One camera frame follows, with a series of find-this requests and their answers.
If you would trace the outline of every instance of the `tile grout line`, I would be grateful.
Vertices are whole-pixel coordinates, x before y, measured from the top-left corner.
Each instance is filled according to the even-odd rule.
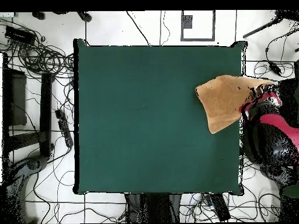
[[[162,32],[162,28],[161,28],[161,22],[162,22],[162,11],[160,11],[160,38],[159,38],[159,46],[161,45],[161,32]]]
[[[85,22],[85,41],[87,42],[87,22]],[[86,220],[86,198],[85,198],[85,194],[84,194],[84,223]]]
[[[85,194],[84,194],[84,223],[86,219],[86,201],[85,201]]]
[[[236,22],[235,22],[235,42],[237,41],[237,18],[238,18],[238,11],[236,10]]]
[[[12,136],[14,136],[14,135],[15,135],[15,132],[14,132],[13,126],[12,126]],[[14,164],[14,163],[15,163],[15,150],[12,151],[12,164]]]
[[[35,201],[35,200],[25,200],[25,202],[32,202],[32,203],[44,203],[44,201]],[[50,204],[56,204],[56,202],[54,201],[48,201]],[[61,201],[58,202],[59,204],[84,204],[84,202],[67,202],[67,201]],[[115,205],[125,205],[125,202],[85,202],[86,204],[115,204]],[[190,204],[180,204],[180,207],[192,207],[194,205],[190,205]],[[258,207],[254,207],[254,206],[228,206],[229,208],[248,208],[248,209],[256,209]]]

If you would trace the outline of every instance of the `black device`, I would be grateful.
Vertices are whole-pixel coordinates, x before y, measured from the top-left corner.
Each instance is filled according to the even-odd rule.
[[[4,74],[6,80],[5,99],[11,107],[9,109],[9,126],[26,125],[27,117],[20,108],[26,108],[26,81],[25,73],[7,68]]]
[[[230,212],[227,208],[227,204],[224,201],[224,197],[222,194],[211,194],[211,201],[215,207],[215,214],[218,216],[219,221],[227,221],[231,219]]]
[[[41,76],[40,131],[29,134],[9,135],[11,122],[12,85],[11,69],[8,68],[8,56],[4,54],[3,74],[3,123],[2,123],[2,184],[0,185],[0,222],[27,223],[25,212],[25,188],[31,175],[42,171],[47,166],[54,145],[51,143],[51,97],[53,76],[44,73]],[[40,145],[39,155],[25,158],[12,164],[9,161],[11,151],[30,146]]]
[[[69,131],[68,128],[68,121],[65,117],[65,114],[62,110],[56,110],[55,111],[56,118],[58,119],[58,126],[59,129],[65,139],[65,144],[68,148],[73,147],[74,142],[72,140],[71,132]]]
[[[28,31],[15,29],[10,26],[6,26],[5,37],[31,46],[34,45],[34,41],[36,39],[35,34],[29,33]]]
[[[281,69],[278,67],[277,64],[275,64],[274,62],[272,61],[268,61],[269,63],[269,68],[278,76],[280,76],[281,74]]]

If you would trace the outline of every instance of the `green table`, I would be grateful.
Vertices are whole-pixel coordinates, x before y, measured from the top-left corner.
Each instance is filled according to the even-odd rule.
[[[97,47],[75,40],[74,46],[79,194],[240,194],[239,122],[212,135],[194,90],[216,76],[241,75],[245,42]]]

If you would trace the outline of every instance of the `floor tile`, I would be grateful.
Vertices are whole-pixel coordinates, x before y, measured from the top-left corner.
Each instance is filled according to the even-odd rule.
[[[246,40],[248,48],[246,50],[247,60],[265,60],[265,49],[268,44],[275,38],[282,36],[290,31],[294,21],[283,20],[282,22],[268,27],[247,38],[243,38],[244,34],[251,32],[273,20],[275,17],[274,10],[238,10],[237,18],[237,40]],[[294,33],[287,38],[284,48],[283,61],[296,61],[299,54],[295,52],[298,48],[299,33]],[[283,52],[283,43],[285,37],[274,41],[269,46],[268,59],[272,61],[280,61]]]
[[[166,11],[164,22],[170,31],[170,36],[164,46],[231,46],[234,43],[235,10],[216,11],[215,41],[181,41],[181,14],[181,10]],[[162,36],[165,37],[163,41],[167,40],[168,31],[166,27],[162,24]]]
[[[264,61],[246,62],[246,76],[270,79],[274,81],[282,81],[287,78],[295,78],[294,63],[283,63],[282,65],[280,65],[280,63],[277,64],[281,69],[281,75],[284,77],[278,76],[270,71],[269,63]]]
[[[89,192],[85,195],[86,202],[116,202],[125,203],[123,193]]]
[[[244,164],[244,179],[242,180],[244,195],[230,195],[228,205],[232,207],[256,207],[262,194],[278,192],[277,185],[260,173],[259,166],[252,164],[248,159],[244,159]]]
[[[84,223],[84,204],[59,203],[57,206],[57,204],[50,203],[50,211],[48,214],[46,213],[49,206],[44,202],[25,202],[25,207],[27,218],[38,218],[38,223],[41,223],[45,215],[46,217],[44,218],[43,224],[57,224],[57,222],[61,224]]]
[[[85,223],[117,222],[126,208],[124,204],[86,204],[85,207]]]
[[[91,46],[147,46],[126,11],[90,11],[87,41]],[[128,11],[151,45],[159,45],[160,11]]]

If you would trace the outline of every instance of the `white floor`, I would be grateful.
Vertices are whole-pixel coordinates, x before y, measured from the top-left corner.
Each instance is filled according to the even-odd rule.
[[[242,36],[269,22],[274,17],[273,10],[217,10],[215,19],[215,41],[214,42],[188,42],[180,41],[180,18],[181,11],[146,11],[146,12],[130,12],[136,23],[139,25],[141,31],[148,39],[151,45],[158,46],[164,41],[164,46],[198,46],[198,45],[215,45],[215,46],[230,46],[235,41],[244,40]],[[55,15],[52,12],[45,12],[45,20],[35,19],[31,13],[17,13],[13,21],[22,24],[32,30],[38,31],[46,38],[47,45],[53,45],[62,49],[66,55],[73,53],[72,42],[73,39],[86,39],[90,45],[147,45],[145,39],[135,27],[132,20],[127,16],[126,12],[89,12],[92,16],[92,21],[89,23],[83,22],[76,12],[70,12],[66,15]],[[160,18],[162,19],[161,26],[161,40],[160,40]],[[257,62],[265,60],[265,48],[268,43],[275,37],[287,33],[294,23],[284,20],[281,23],[272,26],[260,33],[254,34],[246,39],[249,45],[246,51],[246,75],[254,76],[254,67]],[[0,42],[6,43],[4,37],[5,26],[0,26]],[[284,55],[282,61],[294,62],[299,59],[299,53],[294,50],[299,47],[298,44],[299,33],[292,34],[286,40]],[[273,42],[270,45],[268,57],[272,61],[280,61],[281,53],[283,50],[284,38]],[[18,65],[18,58],[13,60],[15,65]],[[290,70],[286,70],[285,76],[291,74]],[[263,77],[275,80],[282,80],[268,72]],[[68,83],[66,79],[60,79],[60,82],[65,85]],[[40,83],[34,79],[27,80],[26,97],[27,99],[36,98],[39,102],[39,96],[33,93],[39,93]],[[53,84],[53,94],[60,101],[65,101],[63,86],[55,82]],[[39,105],[35,100],[28,100],[26,111],[28,112],[33,124],[38,129],[39,127]],[[53,100],[53,108],[57,107],[57,100]],[[71,119],[71,112],[68,112],[69,119]],[[52,121],[52,140],[55,141],[61,136],[57,124],[57,120],[53,115]],[[14,127],[11,135],[27,133],[26,130],[32,131],[32,126],[28,121],[25,127]],[[11,160],[15,162],[23,159],[32,150],[36,149],[38,145],[33,145],[23,148],[11,153]],[[58,139],[56,143],[55,157],[63,155],[67,151],[63,138]],[[101,223],[106,218],[94,213],[116,217],[118,218],[125,209],[125,199],[123,194],[110,194],[110,193],[87,193],[86,195],[75,195],[72,191],[74,183],[74,151],[69,153],[61,163],[61,159],[53,162],[50,166],[46,167],[39,175],[39,182],[37,183],[36,192],[42,198],[50,203],[50,212],[46,216],[43,223],[57,223],[54,217],[54,211],[57,211],[57,202],[59,204],[58,220],[61,223]],[[53,173],[53,167],[59,167],[55,170],[55,175],[60,178],[66,173],[60,184]],[[261,175],[256,166],[247,167],[244,169],[244,180],[242,184],[245,186],[245,194],[241,197],[231,196],[227,193],[227,202],[230,213],[233,218],[230,220],[236,222],[234,218],[243,218],[243,221],[258,221],[262,222],[263,219],[258,210],[256,201],[265,193],[272,193],[278,195],[278,190],[274,182],[266,179]],[[32,176],[26,188],[26,210],[29,216],[37,216],[39,223],[48,211],[48,205],[39,200],[33,193],[33,184],[36,181],[36,175]],[[181,200],[181,212],[186,214],[188,207],[184,205],[194,204],[191,199],[191,194],[184,194]],[[260,203],[269,207],[274,205],[279,207],[279,200],[271,195],[264,196]],[[269,213],[264,216],[267,222],[276,221],[277,217]],[[185,222],[185,217],[181,216],[181,221]]]

